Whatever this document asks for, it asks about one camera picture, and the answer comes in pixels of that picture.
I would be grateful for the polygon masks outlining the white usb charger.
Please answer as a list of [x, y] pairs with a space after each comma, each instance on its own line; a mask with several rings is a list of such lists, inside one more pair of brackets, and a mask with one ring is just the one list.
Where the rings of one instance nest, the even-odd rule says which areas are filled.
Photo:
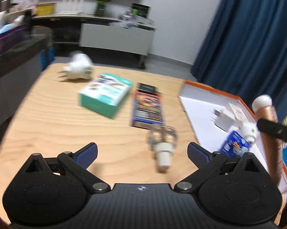
[[212, 113], [213, 116], [211, 120], [213, 121], [214, 125], [225, 132], [229, 132], [231, 126], [236, 122], [236, 118], [233, 113], [227, 109], [214, 109]]

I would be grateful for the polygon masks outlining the yellow box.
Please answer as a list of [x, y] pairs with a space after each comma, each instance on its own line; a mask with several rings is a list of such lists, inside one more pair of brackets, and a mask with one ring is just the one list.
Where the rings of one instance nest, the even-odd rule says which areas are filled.
[[37, 16], [52, 15], [55, 13], [56, 3], [42, 3], [37, 5]]

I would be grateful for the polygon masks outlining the orange rimmed white tray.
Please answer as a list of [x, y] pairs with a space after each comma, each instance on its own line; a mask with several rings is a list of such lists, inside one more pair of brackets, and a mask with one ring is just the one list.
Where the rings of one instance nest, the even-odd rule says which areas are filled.
[[277, 112], [269, 95], [258, 96], [248, 108], [240, 97], [185, 81], [180, 101], [199, 145], [209, 152], [229, 157], [255, 154], [281, 193], [287, 191], [287, 144], [266, 133], [277, 123]]

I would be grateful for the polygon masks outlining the purple basket of items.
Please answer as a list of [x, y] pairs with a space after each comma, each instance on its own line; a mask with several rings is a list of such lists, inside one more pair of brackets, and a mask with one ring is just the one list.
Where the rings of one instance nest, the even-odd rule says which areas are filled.
[[26, 12], [27, 10], [0, 12], [0, 55], [24, 40]]

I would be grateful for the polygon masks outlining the small white carton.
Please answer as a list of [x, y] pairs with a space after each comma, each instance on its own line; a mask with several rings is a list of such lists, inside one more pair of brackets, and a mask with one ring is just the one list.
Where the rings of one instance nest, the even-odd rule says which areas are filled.
[[233, 113], [237, 121], [249, 122], [249, 120], [247, 119], [241, 107], [234, 105], [232, 103], [229, 103], [229, 111]]

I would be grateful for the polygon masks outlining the clear glass refill bottle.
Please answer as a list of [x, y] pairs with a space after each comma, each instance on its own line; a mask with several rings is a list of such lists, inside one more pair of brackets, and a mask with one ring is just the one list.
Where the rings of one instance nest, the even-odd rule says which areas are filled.
[[177, 145], [175, 128], [153, 124], [148, 134], [148, 143], [156, 160], [157, 171], [164, 173], [172, 166], [172, 158]]

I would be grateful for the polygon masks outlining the blue curtain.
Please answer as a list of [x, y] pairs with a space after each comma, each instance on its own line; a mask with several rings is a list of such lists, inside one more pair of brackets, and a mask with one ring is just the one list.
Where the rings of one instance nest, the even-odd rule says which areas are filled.
[[267, 94], [287, 115], [287, 0], [222, 0], [191, 69], [250, 106]]

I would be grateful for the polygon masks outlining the rose gold bottle white cap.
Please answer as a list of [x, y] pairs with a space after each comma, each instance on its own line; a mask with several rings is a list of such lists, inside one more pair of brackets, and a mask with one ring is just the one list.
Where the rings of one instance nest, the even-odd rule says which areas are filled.
[[[260, 95], [255, 98], [252, 103], [252, 110], [257, 120], [265, 119], [274, 123], [278, 122], [277, 113], [269, 95]], [[259, 131], [264, 146], [269, 175], [274, 183], [279, 185], [282, 171], [281, 141], [261, 130]]]

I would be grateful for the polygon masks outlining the white plug-in diffuser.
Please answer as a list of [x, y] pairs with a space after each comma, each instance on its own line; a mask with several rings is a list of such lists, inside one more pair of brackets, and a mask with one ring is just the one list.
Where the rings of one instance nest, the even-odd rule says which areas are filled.
[[93, 61], [84, 53], [76, 53], [61, 72], [69, 80], [90, 80], [93, 76]]

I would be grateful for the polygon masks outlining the white router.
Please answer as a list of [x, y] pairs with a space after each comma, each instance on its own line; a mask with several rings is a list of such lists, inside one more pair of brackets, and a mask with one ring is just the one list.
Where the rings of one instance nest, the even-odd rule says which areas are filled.
[[56, 3], [55, 13], [58, 15], [91, 15], [96, 2], [85, 0], [62, 0]]

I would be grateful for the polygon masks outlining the black green sign card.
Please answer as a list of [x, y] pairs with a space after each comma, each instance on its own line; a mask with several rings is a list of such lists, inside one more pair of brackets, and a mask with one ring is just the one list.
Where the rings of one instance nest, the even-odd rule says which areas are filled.
[[150, 7], [143, 5], [143, 4], [138, 4], [138, 3], [133, 3], [132, 4], [132, 14], [145, 18], [148, 18], [149, 15], [149, 11], [150, 11]]

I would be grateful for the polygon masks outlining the dark side counter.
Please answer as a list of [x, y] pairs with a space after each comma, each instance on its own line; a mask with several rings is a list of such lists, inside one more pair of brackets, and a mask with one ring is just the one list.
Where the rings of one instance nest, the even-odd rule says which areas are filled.
[[14, 115], [26, 93], [51, 62], [52, 31], [25, 30], [24, 40], [0, 55], [0, 125]]

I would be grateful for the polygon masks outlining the teal and white box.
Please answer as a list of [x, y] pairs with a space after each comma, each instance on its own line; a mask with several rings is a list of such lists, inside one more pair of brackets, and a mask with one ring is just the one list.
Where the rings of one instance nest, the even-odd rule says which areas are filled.
[[132, 81], [104, 72], [78, 92], [79, 105], [114, 118], [132, 87]]

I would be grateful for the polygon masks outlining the small black box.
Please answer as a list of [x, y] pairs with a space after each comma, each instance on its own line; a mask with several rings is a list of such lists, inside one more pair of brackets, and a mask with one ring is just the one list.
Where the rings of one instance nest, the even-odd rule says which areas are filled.
[[137, 85], [137, 91], [147, 94], [156, 94], [157, 88], [152, 85], [144, 84], [144, 83], [138, 83]]

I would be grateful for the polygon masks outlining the white tv console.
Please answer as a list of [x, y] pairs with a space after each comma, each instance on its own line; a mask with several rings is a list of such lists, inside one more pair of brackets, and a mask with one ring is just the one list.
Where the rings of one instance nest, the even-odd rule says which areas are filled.
[[54, 44], [134, 54], [138, 68], [145, 68], [155, 30], [153, 23], [128, 17], [120, 20], [94, 15], [53, 14], [33, 17], [34, 26], [53, 30]]

